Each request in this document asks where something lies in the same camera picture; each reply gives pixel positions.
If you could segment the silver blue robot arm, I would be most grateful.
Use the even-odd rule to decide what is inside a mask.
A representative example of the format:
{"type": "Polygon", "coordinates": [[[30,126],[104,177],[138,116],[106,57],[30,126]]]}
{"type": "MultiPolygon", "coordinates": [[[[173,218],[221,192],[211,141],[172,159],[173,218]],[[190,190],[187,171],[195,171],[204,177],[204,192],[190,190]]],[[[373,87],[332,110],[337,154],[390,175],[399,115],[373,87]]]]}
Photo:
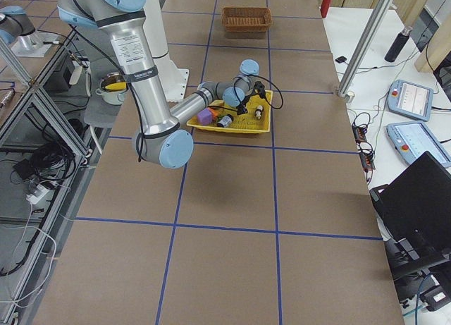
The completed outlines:
{"type": "Polygon", "coordinates": [[[1,9],[1,39],[16,56],[43,58],[50,49],[20,6],[6,6],[1,9]]]}
{"type": "Polygon", "coordinates": [[[163,30],[146,33],[144,7],[158,0],[58,0],[60,19],[74,26],[98,28],[108,35],[117,58],[115,66],[128,84],[140,115],[135,138],[139,159],[164,168],[180,168],[192,156],[191,134],[181,128],[213,101],[222,99],[237,109],[245,107],[254,89],[259,64],[245,59],[234,80],[204,82],[183,102],[169,107],[149,40],[163,30]]]}

